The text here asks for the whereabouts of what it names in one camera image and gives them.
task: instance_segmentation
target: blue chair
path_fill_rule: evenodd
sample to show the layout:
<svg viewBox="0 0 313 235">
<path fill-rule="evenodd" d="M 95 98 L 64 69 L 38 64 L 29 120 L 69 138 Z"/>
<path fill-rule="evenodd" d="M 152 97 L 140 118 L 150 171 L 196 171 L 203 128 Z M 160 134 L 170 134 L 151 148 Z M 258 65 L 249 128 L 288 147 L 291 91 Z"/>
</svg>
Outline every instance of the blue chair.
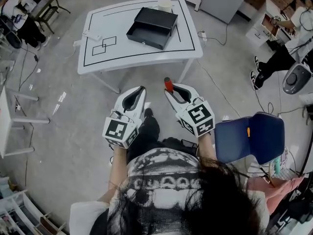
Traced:
<svg viewBox="0 0 313 235">
<path fill-rule="evenodd" d="M 257 112 L 252 117 L 217 123 L 215 148 L 217 159 L 223 163 L 253 155 L 258 164 L 265 165 L 284 152 L 284 122 L 271 114 Z"/>
</svg>

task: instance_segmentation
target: black drawer box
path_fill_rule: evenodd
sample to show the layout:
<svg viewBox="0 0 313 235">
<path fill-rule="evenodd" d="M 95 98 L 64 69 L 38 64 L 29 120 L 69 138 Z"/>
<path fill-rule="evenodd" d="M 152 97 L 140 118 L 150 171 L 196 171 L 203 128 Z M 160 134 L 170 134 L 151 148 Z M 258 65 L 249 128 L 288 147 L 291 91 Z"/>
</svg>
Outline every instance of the black drawer box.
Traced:
<svg viewBox="0 0 313 235">
<path fill-rule="evenodd" d="M 177 18 L 172 13 L 141 8 L 126 35 L 130 40 L 163 50 L 172 35 Z"/>
</svg>

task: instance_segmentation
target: lamp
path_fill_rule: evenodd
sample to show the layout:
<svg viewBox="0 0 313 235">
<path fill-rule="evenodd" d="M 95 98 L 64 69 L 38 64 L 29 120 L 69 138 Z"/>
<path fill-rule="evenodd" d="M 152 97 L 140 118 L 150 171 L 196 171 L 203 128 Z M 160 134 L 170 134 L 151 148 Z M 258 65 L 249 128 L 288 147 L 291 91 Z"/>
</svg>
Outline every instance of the lamp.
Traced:
<svg viewBox="0 0 313 235">
<path fill-rule="evenodd" d="M 280 11 L 280 14 L 287 20 L 287 16 L 284 12 L 289 6 L 295 11 L 296 10 L 296 5 L 297 5 L 297 0 L 293 0 L 291 3 L 289 3 L 283 10 Z"/>
</svg>

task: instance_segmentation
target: gray concrete floor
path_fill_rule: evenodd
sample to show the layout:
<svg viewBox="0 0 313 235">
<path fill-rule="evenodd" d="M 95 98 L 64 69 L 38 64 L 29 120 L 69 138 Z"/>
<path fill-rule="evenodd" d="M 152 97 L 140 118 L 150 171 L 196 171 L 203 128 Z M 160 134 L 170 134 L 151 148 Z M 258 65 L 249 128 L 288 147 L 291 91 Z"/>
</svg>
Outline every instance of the gray concrete floor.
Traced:
<svg viewBox="0 0 313 235">
<path fill-rule="evenodd" d="M 22 188 L 29 190 L 31 197 L 45 212 L 53 212 L 54 218 L 60 223 L 68 221 L 72 203 L 95 200 L 107 189 L 112 151 L 102 138 L 102 131 L 105 118 L 118 97 L 91 76 L 78 75 L 78 50 L 70 58 L 66 57 L 73 53 L 73 41 L 81 39 L 89 11 L 123 1 L 127 0 L 60 0 L 61 6 L 72 13 L 60 12 L 52 24 L 56 33 L 48 46 L 39 51 L 38 66 L 21 88 L 21 91 L 28 92 L 32 86 L 31 91 L 40 97 L 38 102 L 20 101 L 26 114 L 48 117 L 51 123 L 34 125 L 31 144 L 35 152 L 6 157 L 1 160 L 1 165 Z M 225 40 L 224 23 L 202 11 L 194 11 L 192 5 L 189 9 L 198 31 L 205 30 L 208 37 L 215 37 L 221 42 Z M 203 57 L 199 63 L 193 62 L 183 80 L 184 84 L 195 87 L 208 100 L 216 122 L 221 121 L 223 116 L 238 118 L 232 107 L 241 117 L 261 111 L 251 88 L 249 72 L 255 69 L 255 54 L 260 60 L 266 61 L 272 53 L 266 46 L 256 49 L 249 42 L 245 37 L 247 26 L 247 21 L 235 15 L 228 27 L 227 44 L 221 46 L 209 40 Z M 18 89 L 24 55 L 25 51 L 21 50 L 7 82 L 12 89 Z M 33 71 L 35 64 L 33 54 L 28 53 L 22 81 Z M 202 67 L 210 73 L 232 107 Z M 164 77 L 178 79 L 181 71 L 182 64 L 175 63 L 110 71 L 107 76 L 119 84 L 122 92 L 139 85 L 147 88 L 147 101 L 151 102 L 161 127 L 160 139 L 171 136 L 196 141 L 176 122 L 174 111 L 163 93 Z M 280 109 L 278 76 L 282 83 L 284 74 L 275 73 L 258 92 L 263 108 L 267 111 L 268 102 L 272 102 L 274 114 L 277 114 L 302 106 L 298 96 L 281 91 Z M 63 92 L 67 95 L 53 115 Z M 302 166 L 312 131 L 312 126 L 305 125 L 301 114 L 301 110 L 298 110 L 283 115 L 286 145 L 296 157 L 298 170 Z M 31 129 L 26 126 L 24 132 L 12 133 L 10 148 L 28 147 Z"/>
</svg>

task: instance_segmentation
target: red cylinder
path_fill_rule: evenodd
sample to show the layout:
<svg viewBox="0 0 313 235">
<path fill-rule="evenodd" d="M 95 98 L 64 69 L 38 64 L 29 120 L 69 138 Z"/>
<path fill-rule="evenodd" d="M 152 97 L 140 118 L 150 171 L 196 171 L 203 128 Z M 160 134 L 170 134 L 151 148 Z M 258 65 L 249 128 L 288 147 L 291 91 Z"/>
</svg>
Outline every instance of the red cylinder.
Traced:
<svg viewBox="0 0 313 235">
<path fill-rule="evenodd" d="M 171 93 L 174 92 L 173 83 L 169 77 L 164 78 L 164 84 L 165 84 L 165 88 L 167 89 L 167 91 Z"/>
</svg>

